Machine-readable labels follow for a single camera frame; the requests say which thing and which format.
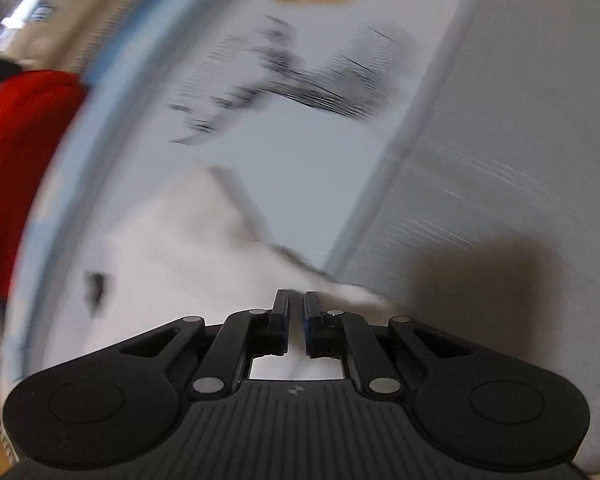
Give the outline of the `red folded blanket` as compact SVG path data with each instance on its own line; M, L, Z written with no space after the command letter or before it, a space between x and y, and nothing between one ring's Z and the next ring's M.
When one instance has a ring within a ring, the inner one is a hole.
M0 300L38 187L86 96L75 74L28 70L0 84Z

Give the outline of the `light blue bed sheet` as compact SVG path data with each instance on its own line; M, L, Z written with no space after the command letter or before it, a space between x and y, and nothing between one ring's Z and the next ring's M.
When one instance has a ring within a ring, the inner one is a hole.
M58 297L127 114L171 53L223 0L142 0L106 41L85 76L92 88L57 149L23 233L7 301L0 386L10 391L42 367Z

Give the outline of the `grey printed bed cover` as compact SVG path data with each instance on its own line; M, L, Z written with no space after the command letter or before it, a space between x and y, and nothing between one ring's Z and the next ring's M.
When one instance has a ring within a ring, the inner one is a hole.
M600 0L223 0L136 99L42 367L2 389L14 479L587 479L600 474ZM266 244L398 312L361 396L283 356L196 400L187 315L84 352L106 239L195 167Z

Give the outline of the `white long-sleeve shirt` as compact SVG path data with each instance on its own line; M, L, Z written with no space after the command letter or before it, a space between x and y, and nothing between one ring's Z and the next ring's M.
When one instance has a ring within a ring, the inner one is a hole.
M104 304L88 333L93 352L187 315L222 323L272 307L279 289L316 292L324 310L384 324L398 309L340 284L265 243L257 207L225 168L195 167L127 214L106 239Z

